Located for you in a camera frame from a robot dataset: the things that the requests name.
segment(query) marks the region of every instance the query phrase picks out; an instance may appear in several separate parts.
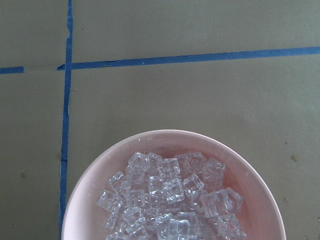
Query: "clear plastic ice cube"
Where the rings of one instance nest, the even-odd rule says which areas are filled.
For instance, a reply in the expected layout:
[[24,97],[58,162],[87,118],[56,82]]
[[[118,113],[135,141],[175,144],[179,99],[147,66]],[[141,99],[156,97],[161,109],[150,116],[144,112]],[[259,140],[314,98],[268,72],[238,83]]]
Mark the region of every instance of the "clear plastic ice cube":
[[204,214],[208,218],[229,213],[237,214],[244,199],[230,187],[200,195],[199,198]]
[[131,168],[145,169],[148,166],[147,155],[141,152],[135,152],[128,161],[128,166]]
[[141,226],[146,224],[146,218],[140,207],[132,207],[124,210],[123,218],[126,221],[126,231],[129,235],[138,231]]
[[220,236],[228,240],[245,237],[243,231],[240,230],[239,220],[233,213],[217,216],[216,229]]
[[112,213],[118,213],[123,205],[121,197],[111,191],[104,190],[98,201],[99,206]]
[[145,191],[144,190],[130,190],[125,195],[126,204],[128,208],[145,206]]
[[194,173],[183,180],[183,187],[187,197],[193,200],[200,195],[205,184],[200,180],[197,174]]
[[189,240],[190,224],[188,220],[170,219],[168,224],[168,240]]
[[157,176],[159,174],[158,163],[162,160],[162,156],[154,152],[149,152],[146,155],[146,159],[148,164],[148,172],[150,173],[150,176]]
[[185,199],[184,189],[179,178],[175,178],[169,182],[164,182],[163,189],[167,194],[166,200],[168,204],[180,202]]
[[144,210],[145,228],[155,230],[156,217],[160,215],[160,211],[157,208],[150,208]]
[[118,171],[114,176],[109,178],[109,184],[113,191],[122,194],[130,190],[131,185],[122,171]]
[[177,158],[164,158],[158,161],[158,170],[160,176],[166,180],[177,178],[180,173],[180,167]]
[[158,240],[168,239],[168,225],[172,216],[171,213],[166,213],[155,218],[154,226]]
[[184,170],[189,174],[201,174],[207,161],[201,152],[188,152],[174,157],[182,163]]
[[179,212],[174,216],[176,220],[188,220],[189,222],[189,239],[197,240],[198,217],[195,212]]
[[167,204],[166,194],[162,191],[144,194],[145,209],[164,209]]
[[151,176],[148,181],[149,193],[154,194],[163,190],[164,179],[161,176]]
[[212,224],[210,218],[207,218],[203,215],[198,215],[198,225],[197,225],[197,238],[199,240],[220,240],[221,237],[218,237],[215,224]]
[[226,165],[213,157],[205,163],[202,177],[209,193],[223,188],[225,169]]
[[111,212],[105,226],[112,231],[117,231],[120,228],[120,218],[121,215]]

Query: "gray floor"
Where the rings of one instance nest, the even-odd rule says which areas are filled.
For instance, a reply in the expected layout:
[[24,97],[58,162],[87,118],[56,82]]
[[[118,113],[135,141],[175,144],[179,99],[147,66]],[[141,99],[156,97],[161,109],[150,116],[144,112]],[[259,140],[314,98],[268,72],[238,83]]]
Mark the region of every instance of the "gray floor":
[[[320,46],[317,0],[74,1],[73,61]],[[58,239],[67,1],[0,2],[0,239]],[[320,234],[320,55],[72,72],[68,196],[137,133],[212,137],[262,176],[288,240]]]

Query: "bowl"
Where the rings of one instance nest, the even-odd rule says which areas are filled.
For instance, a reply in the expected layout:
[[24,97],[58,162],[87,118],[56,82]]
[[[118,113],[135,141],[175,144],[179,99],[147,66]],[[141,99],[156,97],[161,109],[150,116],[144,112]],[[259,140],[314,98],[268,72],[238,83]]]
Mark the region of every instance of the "bowl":
[[106,212],[97,204],[107,182],[135,152],[170,158],[188,151],[202,152],[225,163],[224,187],[244,197],[237,215],[247,240],[285,240],[280,211],[267,185],[239,154],[207,136],[183,130],[154,130],[124,139],[102,153],[77,182],[65,211],[62,240],[104,240]]

